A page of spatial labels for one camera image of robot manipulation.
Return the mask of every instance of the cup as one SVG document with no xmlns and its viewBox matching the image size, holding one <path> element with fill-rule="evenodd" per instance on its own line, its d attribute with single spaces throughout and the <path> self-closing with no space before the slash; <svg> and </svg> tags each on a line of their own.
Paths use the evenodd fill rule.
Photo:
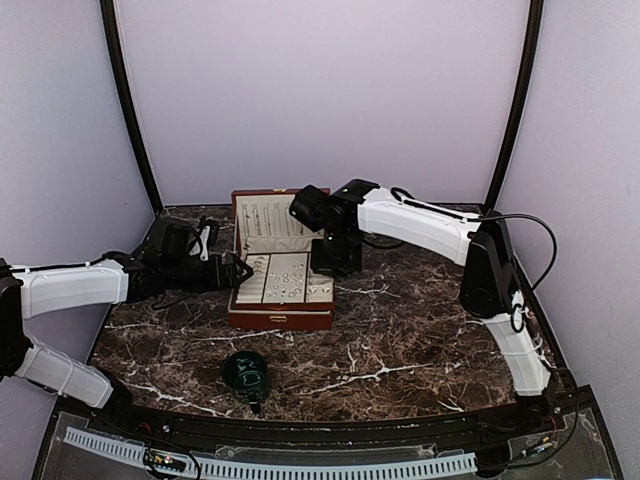
<svg viewBox="0 0 640 480">
<path fill-rule="evenodd" d="M 248 403 L 254 414 L 269 396 L 270 385 L 267 361 L 256 352 L 243 350 L 229 355 L 222 364 L 222 379 L 234 396 Z"/>
</svg>

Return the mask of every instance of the brown marble surface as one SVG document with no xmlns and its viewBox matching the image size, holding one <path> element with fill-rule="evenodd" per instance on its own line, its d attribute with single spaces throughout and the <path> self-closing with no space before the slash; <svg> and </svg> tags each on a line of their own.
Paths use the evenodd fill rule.
<svg viewBox="0 0 640 480">
<path fill-rule="evenodd" d="M 165 214 L 221 222 L 215 251 L 231 248 L 230 207 L 176 207 Z M 513 401 L 511 376 L 489 331 L 457 301 L 462 268 L 405 245 L 365 247 L 365 271 L 336 284 L 334 328 L 243 331 L 227 322 L 229 292 L 113 309 L 92 364 L 124 381 L 135 402 L 176 412 L 256 417 L 220 377 L 224 358 L 255 350 L 272 391 L 258 418 L 363 421 L 470 411 Z M 182 298 L 167 294 L 163 304 Z"/>
</svg>

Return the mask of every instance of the robotic arm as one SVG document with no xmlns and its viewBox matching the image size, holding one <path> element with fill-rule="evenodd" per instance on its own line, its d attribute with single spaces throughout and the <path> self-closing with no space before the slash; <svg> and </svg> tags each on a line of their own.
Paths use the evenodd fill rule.
<svg viewBox="0 0 640 480">
<path fill-rule="evenodd" d="M 543 395 L 550 370 L 526 328 L 509 233 L 503 219 L 492 220 L 497 212 L 485 217 L 457 212 L 419 202 L 401 189 L 352 180 L 333 195 L 307 186 L 290 214 L 312 231 L 325 230 L 312 245 L 316 273 L 344 276 L 361 270 L 365 232 L 412 243 L 464 266 L 460 303 L 495 338 L 519 401 L 530 404 Z"/>
<path fill-rule="evenodd" d="M 209 255 L 217 231 L 205 218 L 199 231 L 181 220 L 159 218 L 132 254 L 109 252 L 85 264 L 33 268 L 0 259 L 0 379 L 22 377 L 94 408 L 130 402 L 115 377 L 27 337 L 23 321 L 85 305 L 139 302 L 166 290 L 233 288 L 253 271 L 234 254 Z"/>
</svg>

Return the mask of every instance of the red jewelry box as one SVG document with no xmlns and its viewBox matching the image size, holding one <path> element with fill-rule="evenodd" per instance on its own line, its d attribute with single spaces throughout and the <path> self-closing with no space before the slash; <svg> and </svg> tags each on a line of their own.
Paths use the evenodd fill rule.
<svg viewBox="0 0 640 480">
<path fill-rule="evenodd" d="M 231 195 L 234 248 L 254 269 L 229 300 L 232 327 L 331 329 L 334 280 L 310 268 L 311 241 L 323 232 L 313 233 L 289 214 L 298 191 L 239 190 Z"/>
</svg>

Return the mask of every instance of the white backdrop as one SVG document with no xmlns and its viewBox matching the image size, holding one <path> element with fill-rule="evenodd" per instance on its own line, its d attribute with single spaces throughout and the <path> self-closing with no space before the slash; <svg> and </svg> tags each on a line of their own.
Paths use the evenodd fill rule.
<svg viewBox="0 0 640 480">
<path fill-rule="evenodd" d="M 165 204 L 354 177 L 481 202 L 528 0 L 118 1 Z"/>
</svg>

